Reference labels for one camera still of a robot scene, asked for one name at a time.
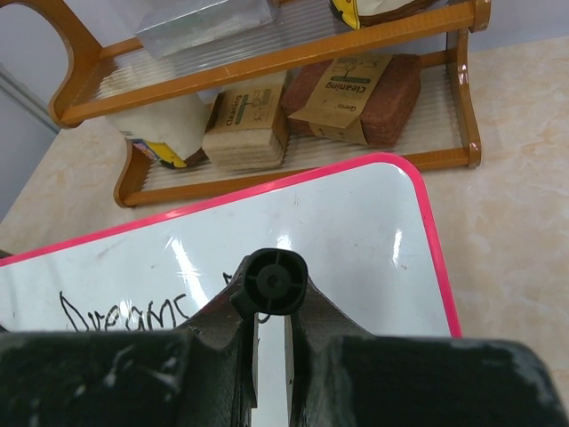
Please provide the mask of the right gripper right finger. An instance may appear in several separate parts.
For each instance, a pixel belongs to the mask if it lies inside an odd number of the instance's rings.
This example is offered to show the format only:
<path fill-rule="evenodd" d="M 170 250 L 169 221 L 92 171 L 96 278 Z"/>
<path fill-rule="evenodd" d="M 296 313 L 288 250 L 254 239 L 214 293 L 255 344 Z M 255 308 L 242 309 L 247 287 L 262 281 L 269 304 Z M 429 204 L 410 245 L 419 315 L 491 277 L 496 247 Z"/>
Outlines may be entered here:
<path fill-rule="evenodd" d="M 287 319 L 292 426 L 565 426 L 537 355 L 518 342 L 369 333 L 312 283 Z"/>

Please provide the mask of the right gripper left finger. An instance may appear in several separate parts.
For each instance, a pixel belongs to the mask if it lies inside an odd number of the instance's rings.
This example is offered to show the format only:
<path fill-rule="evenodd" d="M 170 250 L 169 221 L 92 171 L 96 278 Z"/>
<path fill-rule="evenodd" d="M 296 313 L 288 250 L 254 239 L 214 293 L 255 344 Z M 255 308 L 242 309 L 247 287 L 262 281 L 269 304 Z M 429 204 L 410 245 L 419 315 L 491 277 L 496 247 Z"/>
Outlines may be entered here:
<path fill-rule="evenodd" d="M 4 426 L 247 426 L 257 405 L 248 267 L 172 330 L 1 333 Z"/>

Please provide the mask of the white marker pen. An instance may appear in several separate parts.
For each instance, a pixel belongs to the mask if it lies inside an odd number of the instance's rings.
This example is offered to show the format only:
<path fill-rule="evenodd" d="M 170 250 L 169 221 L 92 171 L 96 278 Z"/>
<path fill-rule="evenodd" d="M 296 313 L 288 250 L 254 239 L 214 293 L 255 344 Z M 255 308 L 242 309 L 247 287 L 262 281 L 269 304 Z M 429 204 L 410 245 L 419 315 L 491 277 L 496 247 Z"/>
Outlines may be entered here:
<path fill-rule="evenodd" d="M 238 291 L 230 301 L 241 318 L 256 313 L 285 316 L 303 304 L 309 270 L 294 251 L 262 248 L 244 258 L 234 278 Z"/>

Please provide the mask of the pink framed whiteboard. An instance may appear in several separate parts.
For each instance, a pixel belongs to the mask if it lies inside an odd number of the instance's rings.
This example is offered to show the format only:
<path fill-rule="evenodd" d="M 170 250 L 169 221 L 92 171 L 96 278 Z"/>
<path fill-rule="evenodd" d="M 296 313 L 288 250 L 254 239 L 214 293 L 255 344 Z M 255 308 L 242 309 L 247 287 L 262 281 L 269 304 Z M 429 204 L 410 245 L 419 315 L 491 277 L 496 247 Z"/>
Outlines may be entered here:
<path fill-rule="evenodd" d="M 425 184 L 393 155 L 325 166 L 10 256 L 1 262 L 1 333 L 172 330 L 262 248 L 299 254 L 308 283 L 371 334 L 461 335 Z M 290 315 L 255 316 L 257 405 L 247 426 L 292 426 Z"/>

